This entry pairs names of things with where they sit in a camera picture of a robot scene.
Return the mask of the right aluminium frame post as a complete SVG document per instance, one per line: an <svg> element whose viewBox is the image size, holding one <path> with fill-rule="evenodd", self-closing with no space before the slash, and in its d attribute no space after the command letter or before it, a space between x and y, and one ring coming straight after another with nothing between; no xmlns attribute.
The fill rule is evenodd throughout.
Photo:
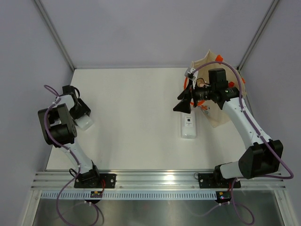
<svg viewBox="0 0 301 226"><path fill-rule="evenodd" d="M244 52L239 64L237 65L237 70L239 72L242 71L243 67L247 63L251 53L253 52L256 44L258 43L261 35L265 31L266 27L268 26L269 21L271 20L272 16L274 15L278 5L280 4L281 0L272 0L271 4L269 5L264 17L262 18L254 36L251 39L246 51Z"/></svg>

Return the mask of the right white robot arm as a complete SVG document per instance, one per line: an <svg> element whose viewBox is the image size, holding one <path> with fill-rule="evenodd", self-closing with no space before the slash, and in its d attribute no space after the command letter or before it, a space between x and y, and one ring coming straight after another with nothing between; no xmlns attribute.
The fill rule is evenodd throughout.
<svg viewBox="0 0 301 226"><path fill-rule="evenodd" d="M192 107L200 101L211 100L231 119L239 132L246 151L238 161L215 167L213 182L225 186L233 178L252 179L265 177L278 171L283 144L267 135L249 113L240 89L230 87L223 68L208 71L209 83L199 87L195 76L196 69L189 68L185 77L188 85L178 96L180 101L173 111L190 114Z"/></svg>

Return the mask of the left aluminium frame post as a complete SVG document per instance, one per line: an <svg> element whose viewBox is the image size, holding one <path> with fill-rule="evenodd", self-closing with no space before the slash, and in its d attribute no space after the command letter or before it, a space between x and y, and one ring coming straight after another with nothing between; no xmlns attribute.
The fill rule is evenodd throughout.
<svg viewBox="0 0 301 226"><path fill-rule="evenodd" d="M68 54L43 2L41 0L32 0L34 6L36 7L38 13L40 14L40 17L42 19L42 21L44 22L46 28L48 29L51 37L53 38L56 46L58 47L60 53L62 54L65 62L67 63L68 67L70 68L70 70L72 72L75 71L76 67L70 57L70 55Z"/></svg>

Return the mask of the aluminium frame post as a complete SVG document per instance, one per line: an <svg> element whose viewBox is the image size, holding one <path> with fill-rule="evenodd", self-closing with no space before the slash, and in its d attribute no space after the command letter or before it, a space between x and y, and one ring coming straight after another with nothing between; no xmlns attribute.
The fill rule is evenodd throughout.
<svg viewBox="0 0 301 226"><path fill-rule="evenodd" d="M48 29L51 37L53 38L56 46L58 47L60 53L62 54L65 62L67 63L68 67L70 68L70 70L72 72L75 71L76 67L70 57L70 55L68 54L43 2L41 0L32 0L34 6L36 7L38 13L40 14L40 17L42 19L42 21L44 22L46 28Z"/></svg>
<svg viewBox="0 0 301 226"><path fill-rule="evenodd" d="M237 65L237 70L239 72L242 71L243 67L247 63L251 53L253 52L256 44L258 43L261 35L265 31L266 27L268 26L269 21L271 20L272 16L274 15L278 5L280 4L281 0L272 0L271 4L269 5L264 17L262 18L254 36L251 39L246 51L244 52L239 64Z"/></svg>

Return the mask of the white rectangular bottle black cap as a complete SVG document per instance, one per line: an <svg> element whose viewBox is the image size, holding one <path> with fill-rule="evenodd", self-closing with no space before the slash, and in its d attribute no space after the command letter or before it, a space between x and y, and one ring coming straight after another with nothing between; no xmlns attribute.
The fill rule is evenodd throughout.
<svg viewBox="0 0 301 226"><path fill-rule="evenodd" d="M181 137L194 139L197 136L195 113L181 113Z"/></svg>

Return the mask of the peach bottle pink cap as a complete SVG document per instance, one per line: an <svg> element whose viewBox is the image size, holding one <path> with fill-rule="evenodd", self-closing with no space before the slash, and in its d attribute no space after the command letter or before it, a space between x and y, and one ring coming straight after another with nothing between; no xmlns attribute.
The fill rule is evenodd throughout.
<svg viewBox="0 0 301 226"><path fill-rule="evenodd" d="M203 78L198 78L196 83L198 87L209 85L209 83L207 83Z"/></svg>

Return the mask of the aluminium mounting rail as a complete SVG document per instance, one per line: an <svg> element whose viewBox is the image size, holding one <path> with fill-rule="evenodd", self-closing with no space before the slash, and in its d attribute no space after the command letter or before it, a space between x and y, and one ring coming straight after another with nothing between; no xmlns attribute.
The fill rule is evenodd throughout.
<svg viewBox="0 0 301 226"><path fill-rule="evenodd" d="M203 180L197 180L201 170L102 170L101 173L113 174L115 191L190 191L221 190L228 188L208 187ZM48 170L37 172L34 176L32 190L59 190L73 177L68 171ZM276 178L240 179L241 190L285 190L285 182Z"/></svg>

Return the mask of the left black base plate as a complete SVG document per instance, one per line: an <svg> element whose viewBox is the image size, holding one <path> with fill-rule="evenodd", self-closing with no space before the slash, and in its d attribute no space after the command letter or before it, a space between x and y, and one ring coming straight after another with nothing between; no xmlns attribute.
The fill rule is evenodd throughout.
<svg viewBox="0 0 301 226"><path fill-rule="evenodd" d="M76 177L74 188L113 189L116 184L116 174L100 173L98 175L80 174Z"/></svg>

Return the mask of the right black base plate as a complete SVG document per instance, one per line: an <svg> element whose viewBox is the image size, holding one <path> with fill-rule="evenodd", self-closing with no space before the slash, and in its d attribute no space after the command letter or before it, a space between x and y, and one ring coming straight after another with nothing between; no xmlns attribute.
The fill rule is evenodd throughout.
<svg viewBox="0 0 301 226"><path fill-rule="evenodd" d="M231 188L234 179L223 179L214 177L213 173L197 173L197 179L199 188L201 189L209 189L209 188L222 188L222 189L229 189Z"/></svg>

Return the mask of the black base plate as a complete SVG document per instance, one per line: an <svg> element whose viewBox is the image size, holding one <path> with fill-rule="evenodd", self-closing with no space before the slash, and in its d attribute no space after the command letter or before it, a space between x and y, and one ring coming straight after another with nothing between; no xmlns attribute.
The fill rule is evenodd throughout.
<svg viewBox="0 0 301 226"><path fill-rule="evenodd" d="M201 189L209 189L209 188L222 188L222 189L229 189L231 188L234 179L223 179L214 177L213 173L197 173L197 179L199 188Z"/></svg>
<svg viewBox="0 0 301 226"><path fill-rule="evenodd" d="M76 177L74 188L113 189L116 184L116 174L100 173L98 175L80 174Z"/></svg>

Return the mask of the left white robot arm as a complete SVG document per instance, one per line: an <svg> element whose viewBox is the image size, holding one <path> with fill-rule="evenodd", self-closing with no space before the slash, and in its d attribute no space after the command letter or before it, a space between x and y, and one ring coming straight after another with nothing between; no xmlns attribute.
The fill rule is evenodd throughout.
<svg viewBox="0 0 301 226"><path fill-rule="evenodd" d="M102 187L103 180L98 168L77 141L77 128L85 131L93 125L90 108L74 86L63 86L62 94L49 85L44 85L44 88L55 95L54 102L48 108L38 111L46 143L60 149L74 165L69 173L75 188Z"/></svg>

